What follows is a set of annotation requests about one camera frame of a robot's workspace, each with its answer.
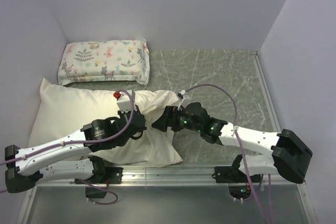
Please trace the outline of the cream pillowcase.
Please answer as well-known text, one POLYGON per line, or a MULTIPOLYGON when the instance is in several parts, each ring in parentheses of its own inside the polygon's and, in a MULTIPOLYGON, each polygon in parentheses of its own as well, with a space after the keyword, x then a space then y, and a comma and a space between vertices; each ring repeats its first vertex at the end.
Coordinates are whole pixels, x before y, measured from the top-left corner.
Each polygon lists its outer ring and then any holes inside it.
MULTIPOLYGON (((117 116, 113 91, 66 88, 43 79, 39 88, 41 103, 31 131, 28 147, 42 145, 73 133, 96 119, 117 116)), ((164 167, 182 162, 172 145, 172 130, 161 132, 151 125, 168 105, 178 104, 172 91, 137 91, 135 103, 145 116, 147 130, 138 140, 125 146, 98 151, 94 155, 116 164, 164 167)))

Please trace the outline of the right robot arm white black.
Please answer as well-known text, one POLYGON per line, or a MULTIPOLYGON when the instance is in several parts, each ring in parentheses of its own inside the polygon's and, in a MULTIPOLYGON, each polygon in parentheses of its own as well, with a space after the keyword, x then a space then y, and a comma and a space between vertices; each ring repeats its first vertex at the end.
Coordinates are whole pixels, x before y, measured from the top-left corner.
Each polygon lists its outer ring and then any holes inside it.
POLYGON ((185 108, 166 106, 152 127, 161 132, 191 130, 199 132, 210 144, 256 152, 256 156, 242 155, 235 159, 231 175, 237 182, 243 182, 249 175, 271 174, 302 184, 313 156, 311 149, 291 130, 278 133, 234 127, 230 122, 209 116, 198 102, 185 108))

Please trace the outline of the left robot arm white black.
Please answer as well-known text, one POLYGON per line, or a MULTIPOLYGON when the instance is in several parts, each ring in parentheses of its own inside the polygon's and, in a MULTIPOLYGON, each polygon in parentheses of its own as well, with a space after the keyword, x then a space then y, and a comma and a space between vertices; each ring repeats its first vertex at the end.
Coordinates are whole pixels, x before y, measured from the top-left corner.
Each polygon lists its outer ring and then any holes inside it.
POLYGON ((52 180, 75 179, 95 184, 106 177, 103 160, 90 157, 70 161, 102 150, 125 146, 129 139, 146 130, 145 117, 138 111, 97 119, 55 141, 30 148, 5 148, 5 185, 9 193, 21 193, 52 180))

